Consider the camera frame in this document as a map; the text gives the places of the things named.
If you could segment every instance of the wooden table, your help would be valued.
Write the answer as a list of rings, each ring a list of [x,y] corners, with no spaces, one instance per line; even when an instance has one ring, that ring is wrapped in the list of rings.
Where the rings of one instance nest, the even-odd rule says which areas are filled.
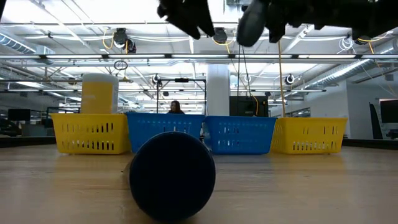
[[[55,146],[0,150],[0,222],[155,223],[133,201],[132,155],[61,155]],[[206,207],[183,223],[397,223],[398,151],[216,156]]]

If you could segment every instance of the ceiling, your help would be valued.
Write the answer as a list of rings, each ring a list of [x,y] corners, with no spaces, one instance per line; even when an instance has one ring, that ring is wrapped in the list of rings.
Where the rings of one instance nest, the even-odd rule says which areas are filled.
[[[45,10],[30,0],[7,0],[1,19],[0,32],[13,34],[27,45],[46,46],[56,54],[123,54],[122,50],[116,47],[107,49],[103,44],[105,36],[105,44],[111,45],[112,33],[118,27],[127,29],[127,34],[137,46],[138,54],[227,54],[228,51],[231,54],[238,54],[239,52],[234,36],[236,35],[237,21],[242,12],[238,12],[235,7],[226,7],[224,0],[211,0],[208,1],[208,4],[215,27],[224,27],[229,36],[228,43],[230,44],[228,48],[225,45],[215,44],[213,39],[206,36],[203,36],[200,40],[192,40],[173,25],[160,19],[156,13],[158,0],[45,0],[42,3]],[[383,39],[374,44],[375,47],[377,48],[379,44],[388,41],[394,36],[395,31],[398,30],[383,35]],[[361,54],[368,52],[369,47],[367,45],[356,45],[352,43],[352,40],[343,42],[350,32],[350,29],[342,27],[324,27],[322,30],[313,30],[310,25],[302,25],[297,29],[288,26],[286,27],[286,35],[281,40],[281,49],[285,54],[352,54],[353,52]],[[244,49],[245,54],[277,54],[278,46],[269,43],[267,33],[268,31],[265,29],[262,38],[253,47]],[[0,45],[0,53],[19,54],[19,52],[3,45]],[[22,61],[21,66],[24,67],[24,63],[27,65],[31,62],[34,63],[33,61]],[[126,76],[134,83],[122,83],[120,87],[150,88],[148,84],[151,84],[152,77],[156,73],[162,78],[205,78],[207,65],[217,63],[179,61],[170,66],[167,65],[169,62],[171,60],[159,59],[155,60],[154,64],[150,66],[129,67],[125,73],[120,72],[118,77],[122,79]],[[81,74],[85,73],[109,73],[107,67],[110,66],[101,63],[86,67],[63,67],[61,70],[58,70],[59,67],[57,66],[44,64],[38,64],[34,67],[25,66],[24,68],[38,77],[44,77],[44,67],[47,66],[47,73],[54,73],[52,78],[66,79],[70,77],[80,78]],[[229,61],[222,63],[227,63],[231,74],[236,75],[237,61],[234,65]],[[310,63],[287,62],[282,64],[282,73],[283,76],[292,74],[300,77],[300,80],[296,79],[296,82],[308,82],[335,66],[337,66],[337,63],[322,61],[311,61]],[[241,61],[240,69],[244,71],[242,75],[246,75],[245,68],[245,64]],[[250,84],[252,88],[278,89],[278,63],[261,63],[248,60],[247,71],[251,76]],[[71,86],[67,83],[53,84],[57,88],[81,88],[79,85]],[[23,85],[14,84],[14,86],[15,88],[26,88]],[[197,86],[194,83],[173,83],[170,84],[170,87],[184,89]],[[143,93],[120,93],[120,95],[131,102],[137,100],[150,101],[150,97]],[[172,93],[166,98],[203,99],[203,93],[199,91],[184,94]],[[202,108],[198,105],[200,104],[193,102],[186,106],[193,106],[195,109],[192,111],[199,112]]]

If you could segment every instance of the desk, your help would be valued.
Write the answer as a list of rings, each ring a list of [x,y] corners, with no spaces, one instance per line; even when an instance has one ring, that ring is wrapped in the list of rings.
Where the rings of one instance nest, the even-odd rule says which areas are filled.
[[[123,176],[131,154],[61,155],[54,145],[0,150],[1,223],[155,223]],[[398,151],[216,156],[215,191],[182,223],[396,223]]]

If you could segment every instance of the person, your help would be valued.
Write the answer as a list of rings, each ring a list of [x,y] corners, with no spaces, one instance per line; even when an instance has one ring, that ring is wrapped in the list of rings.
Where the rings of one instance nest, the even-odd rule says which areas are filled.
[[[173,113],[173,114],[185,114],[180,107],[180,102],[177,100],[174,100],[172,104],[170,105],[170,111],[168,113]]]

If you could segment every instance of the plastic basket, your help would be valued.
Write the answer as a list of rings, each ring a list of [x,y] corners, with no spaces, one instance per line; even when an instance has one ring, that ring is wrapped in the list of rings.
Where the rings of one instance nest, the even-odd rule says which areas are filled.
[[[207,116],[205,144],[213,154],[266,154],[276,118]]]
[[[339,153],[346,118],[281,118],[275,125],[272,152]]]
[[[180,131],[200,138],[205,116],[188,114],[127,113],[132,152],[153,136],[167,131]]]
[[[123,114],[51,114],[58,151],[121,154],[130,150]]]

